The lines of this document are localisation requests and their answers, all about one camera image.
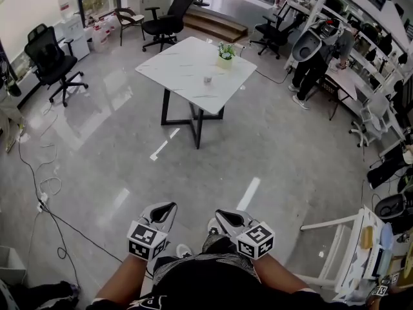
hand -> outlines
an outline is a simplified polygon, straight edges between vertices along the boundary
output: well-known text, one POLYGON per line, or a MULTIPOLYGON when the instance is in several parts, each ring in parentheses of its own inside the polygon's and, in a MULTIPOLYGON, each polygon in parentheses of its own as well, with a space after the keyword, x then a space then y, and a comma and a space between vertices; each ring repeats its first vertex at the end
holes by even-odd
POLYGON ((336 68, 341 69, 341 70, 346 69, 346 64, 345 63, 344 64, 343 63, 337 63, 336 68))

marble table top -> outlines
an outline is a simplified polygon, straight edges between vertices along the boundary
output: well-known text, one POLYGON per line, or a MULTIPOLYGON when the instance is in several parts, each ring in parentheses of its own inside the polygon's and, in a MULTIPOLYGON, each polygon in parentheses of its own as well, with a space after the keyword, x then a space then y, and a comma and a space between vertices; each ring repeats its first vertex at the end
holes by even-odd
POLYGON ((218 47, 189 37, 139 65, 135 70, 199 108, 217 114, 257 68, 238 56, 232 67, 216 65, 218 47), (204 83, 204 77, 212 77, 204 83))

power strip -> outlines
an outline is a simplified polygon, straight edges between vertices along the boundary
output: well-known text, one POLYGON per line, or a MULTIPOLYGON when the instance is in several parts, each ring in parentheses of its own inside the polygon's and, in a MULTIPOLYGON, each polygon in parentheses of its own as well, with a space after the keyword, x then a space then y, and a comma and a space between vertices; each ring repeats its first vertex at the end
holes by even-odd
MULTIPOLYGON (((46 193, 41 193, 40 199, 41 199, 41 201, 46 205, 47 200, 49 199, 49 197, 47 196, 46 193)), ((42 209, 42 207, 41 207, 40 202, 37 204, 37 211, 39 211, 40 213, 43 212, 43 209, 42 209)))

white square table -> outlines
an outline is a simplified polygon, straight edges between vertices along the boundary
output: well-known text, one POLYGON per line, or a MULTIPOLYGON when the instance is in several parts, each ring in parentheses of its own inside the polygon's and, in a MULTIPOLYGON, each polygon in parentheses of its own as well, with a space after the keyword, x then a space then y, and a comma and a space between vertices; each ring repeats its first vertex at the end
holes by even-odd
POLYGON ((257 68, 234 56, 232 67, 222 69, 216 65, 217 59, 217 46, 189 37, 135 69, 165 88, 161 125, 190 125, 196 149, 199 149, 201 142, 203 120, 223 119, 225 104, 257 68), (212 76, 212 81, 204 83, 205 76, 212 76), (188 100, 192 115, 190 119, 166 119, 171 92, 188 100), (194 105, 199 108, 197 115, 194 105), (204 116, 204 110, 212 115, 204 116), (197 120, 196 131, 193 120, 197 120))

white sneaker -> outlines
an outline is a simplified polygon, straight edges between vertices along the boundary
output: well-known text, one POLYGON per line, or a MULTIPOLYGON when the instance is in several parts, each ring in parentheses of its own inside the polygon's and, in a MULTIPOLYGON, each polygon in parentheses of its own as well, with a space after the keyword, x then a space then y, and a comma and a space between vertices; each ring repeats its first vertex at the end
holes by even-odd
POLYGON ((294 101, 295 103, 297 103, 302 109, 305 110, 310 110, 310 108, 306 107, 304 102, 301 101, 300 99, 297 98, 297 96, 293 96, 292 97, 292 101, 294 101))
POLYGON ((208 235, 211 234, 223 234, 221 226, 219 226, 215 217, 211 218, 208 222, 208 235))
POLYGON ((299 92, 299 87, 295 87, 293 83, 289 84, 288 89, 289 89, 291 92, 295 92, 295 93, 298 93, 298 92, 299 92))
POLYGON ((178 256, 179 258, 192 256, 191 248, 189 248, 187 245, 184 245, 183 243, 180 243, 178 246, 176 246, 176 256, 178 256))
POLYGON ((13 139, 11 142, 7 143, 7 145, 6 145, 6 153, 10 152, 10 150, 12 149, 14 143, 15 143, 15 139, 13 139))

